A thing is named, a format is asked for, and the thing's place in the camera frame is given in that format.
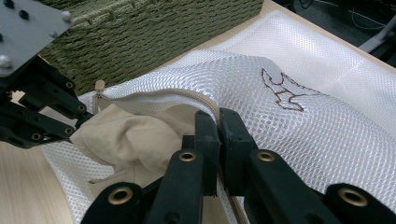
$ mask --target brown embroidery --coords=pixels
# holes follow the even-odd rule
[[[303,112],[304,108],[300,104],[293,102],[292,100],[299,96],[321,94],[320,91],[315,91],[298,84],[284,73],[280,73],[280,77],[281,81],[279,83],[275,83],[273,78],[265,71],[265,69],[262,69],[262,80],[264,81],[265,87],[267,87],[274,93],[277,98],[276,103],[286,110],[297,110]],[[305,90],[306,93],[296,94],[288,90],[285,87],[285,82],[289,82],[291,85],[300,88],[301,90]]]

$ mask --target dark floor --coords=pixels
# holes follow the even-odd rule
[[[294,8],[298,15],[358,47],[380,32],[380,28],[388,23],[393,15],[396,15],[393,10],[394,5],[385,5],[383,2],[378,0],[314,0],[309,6],[311,0],[301,0],[301,2],[294,0]],[[383,59],[387,51],[390,56],[385,57],[383,61],[396,67],[396,54],[392,53],[396,51],[396,35],[389,38],[372,54],[376,58]]]

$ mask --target white cable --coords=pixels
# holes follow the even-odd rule
[[[336,4],[329,3],[329,2],[325,2],[325,1],[320,1],[320,0],[315,0],[315,2],[319,2],[319,3],[331,5],[331,6],[334,6],[334,7],[340,7],[340,6],[336,5]],[[352,21],[353,21],[353,23],[354,23],[357,27],[359,27],[359,28],[361,28],[361,29],[366,29],[366,30],[377,30],[377,29],[384,28],[384,27],[386,26],[386,24],[383,24],[383,23],[381,23],[381,22],[375,21],[375,20],[373,20],[373,19],[370,19],[370,18],[368,18],[368,17],[366,17],[366,16],[361,15],[360,13],[355,12],[355,7],[353,7],[353,10],[352,10],[352,11],[349,10],[348,12],[351,12],[351,13],[352,13]],[[376,24],[381,25],[381,26],[380,26],[380,27],[375,27],[375,28],[368,28],[368,27],[359,26],[359,25],[355,22],[355,20],[354,20],[354,18],[353,18],[353,15],[354,15],[354,14],[356,14],[356,15],[358,15],[358,16],[361,16],[361,17],[363,17],[363,18],[366,19],[366,20],[375,22]]]

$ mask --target basket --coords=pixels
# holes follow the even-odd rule
[[[73,27],[40,52],[76,93],[139,77],[260,13],[263,0],[42,0]]]

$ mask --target beige cloth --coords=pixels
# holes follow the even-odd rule
[[[90,181],[93,196],[121,181],[145,187],[165,173],[183,135],[194,135],[190,105],[175,105],[161,112],[130,114],[110,105],[85,122],[70,138],[85,155],[114,168],[114,175]]]

